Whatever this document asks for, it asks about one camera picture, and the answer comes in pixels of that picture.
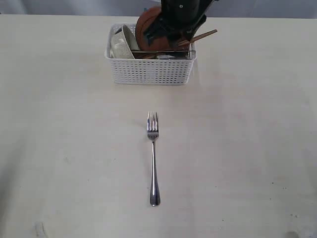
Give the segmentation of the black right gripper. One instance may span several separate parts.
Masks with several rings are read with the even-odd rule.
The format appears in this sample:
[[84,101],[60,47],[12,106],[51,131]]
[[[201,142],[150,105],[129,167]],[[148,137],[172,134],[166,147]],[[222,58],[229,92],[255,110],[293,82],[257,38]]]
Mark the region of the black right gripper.
[[174,10],[177,15],[175,28],[182,37],[190,41],[197,30],[205,23],[206,12],[214,0],[162,0],[161,8]]

